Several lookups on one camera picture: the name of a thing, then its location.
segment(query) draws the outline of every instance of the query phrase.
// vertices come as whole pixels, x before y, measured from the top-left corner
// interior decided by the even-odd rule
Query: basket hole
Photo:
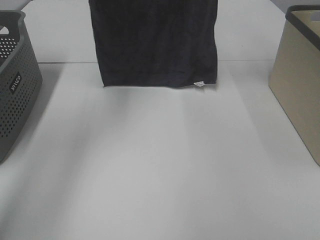
[[[320,11],[316,11],[311,15],[312,22],[320,22]]]
[[[8,35],[8,34],[9,34],[8,28],[0,25],[0,35]]]

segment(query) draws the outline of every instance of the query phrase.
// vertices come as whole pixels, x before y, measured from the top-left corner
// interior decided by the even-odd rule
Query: gray plastic basket
[[[21,11],[0,11],[0,163],[36,101],[42,76]]]

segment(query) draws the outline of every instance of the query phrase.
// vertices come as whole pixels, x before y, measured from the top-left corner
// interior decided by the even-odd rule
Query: basket label
[[[13,79],[13,81],[11,82],[10,86],[9,86],[9,89],[10,89],[10,92],[12,94],[15,94],[19,84],[21,83],[22,81],[22,77],[20,75],[20,72],[18,72],[15,76],[15,78]]]

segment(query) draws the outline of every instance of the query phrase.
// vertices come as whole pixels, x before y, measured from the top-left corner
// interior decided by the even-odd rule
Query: dark towel
[[[105,86],[217,80],[218,0],[89,0]]]

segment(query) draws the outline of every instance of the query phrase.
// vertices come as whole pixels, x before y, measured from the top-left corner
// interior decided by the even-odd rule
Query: white table
[[[0,166],[1,240],[319,239],[320,167],[268,88],[284,15],[269,0],[220,12],[231,3],[264,6],[270,22],[220,41],[230,59],[215,87],[103,88],[96,63],[40,65],[38,101]],[[221,16],[217,30],[248,19]],[[245,39],[252,51],[229,51]],[[43,61],[53,48],[38,43]],[[92,60],[75,45],[47,60]]]

